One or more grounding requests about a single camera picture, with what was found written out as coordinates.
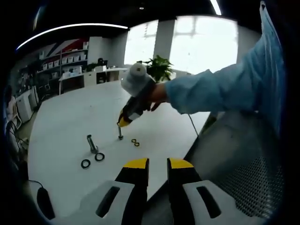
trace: metal mesh panel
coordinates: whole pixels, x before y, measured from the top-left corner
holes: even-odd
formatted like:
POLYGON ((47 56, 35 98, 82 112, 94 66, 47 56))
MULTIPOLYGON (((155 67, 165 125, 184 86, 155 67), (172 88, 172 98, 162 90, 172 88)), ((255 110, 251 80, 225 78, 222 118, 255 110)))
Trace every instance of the metal mesh panel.
POLYGON ((270 218, 283 199, 282 168, 270 165, 263 157, 212 181, 230 194, 237 208, 248 216, 270 218))

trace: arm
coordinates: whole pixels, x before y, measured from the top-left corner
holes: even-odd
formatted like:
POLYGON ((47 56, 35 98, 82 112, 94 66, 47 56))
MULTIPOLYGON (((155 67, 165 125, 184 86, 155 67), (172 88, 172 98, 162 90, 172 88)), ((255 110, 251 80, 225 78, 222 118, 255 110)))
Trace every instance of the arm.
POLYGON ((264 74, 264 49, 259 40, 239 64, 215 73, 206 70, 194 76, 158 84, 150 97, 154 102, 169 101, 179 113, 199 111, 256 110, 264 74))

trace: bright window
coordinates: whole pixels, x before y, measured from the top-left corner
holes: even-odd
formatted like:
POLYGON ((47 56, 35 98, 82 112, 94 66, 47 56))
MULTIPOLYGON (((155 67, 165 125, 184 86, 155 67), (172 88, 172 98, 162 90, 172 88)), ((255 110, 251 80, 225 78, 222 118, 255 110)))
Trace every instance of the bright window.
POLYGON ((173 68, 192 74, 218 71, 236 63, 238 30, 235 21, 209 16, 180 16, 172 40, 173 68))
POLYGON ((132 27, 128 33, 124 64, 148 61, 154 53, 158 20, 132 27))

